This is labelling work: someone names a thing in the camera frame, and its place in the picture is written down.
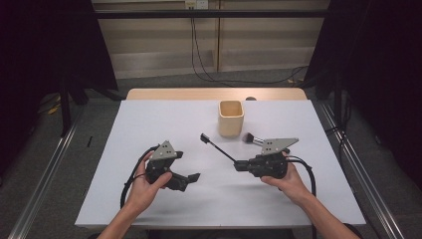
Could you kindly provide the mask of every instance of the right hand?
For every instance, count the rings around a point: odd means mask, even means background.
[[[303,200],[312,195],[291,162],[288,163],[288,171],[285,177],[278,179],[272,176],[263,176],[261,181],[278,187],[296,204],[301,204]]]

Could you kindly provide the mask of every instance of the white table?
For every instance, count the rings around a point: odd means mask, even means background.
[[[119,210],[119,198],[138,158],[151,146],[170,140],[184,152],[172,170],[200,172],[185,192],[160,190],[133,223],[142,228],[292,228],[311,225],[302,210],[277,188],[248,172],[237,172],[225,155],[199,137],[202,132],[236,159],[259,153],[257,145],[217,132],[219,101],[125,101],[121,103],[105,150],[76,225],[107,226]],[[310,101],[243,102],[242,134],[260,138],[298,137],[290,147],[310,166],[319,200],[344,223],[365,221],[338,165]],[[311,189],[308,173],[297,166]]]

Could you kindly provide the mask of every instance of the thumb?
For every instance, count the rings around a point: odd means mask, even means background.
[[[171,172],[165,172],[158,177],[158,179],[152,184],[154,187],[161,188],[163,187],[173,176]]]

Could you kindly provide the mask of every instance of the electrical outlet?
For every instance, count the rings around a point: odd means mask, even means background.
[[[208,9],[208,0],[196,0],[196,8],[195,9]]]
[[[196,0],[185,0],[185,9],[196,9]]]

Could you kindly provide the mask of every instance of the brush bristles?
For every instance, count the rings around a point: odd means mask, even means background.
[[[251,133],[247,132],[247,133],[246,133],[246,134],[242,137],[242,141],[243,141],[243,142],[247,142],[247,143],[254,142],[254,136],[253,136]]]

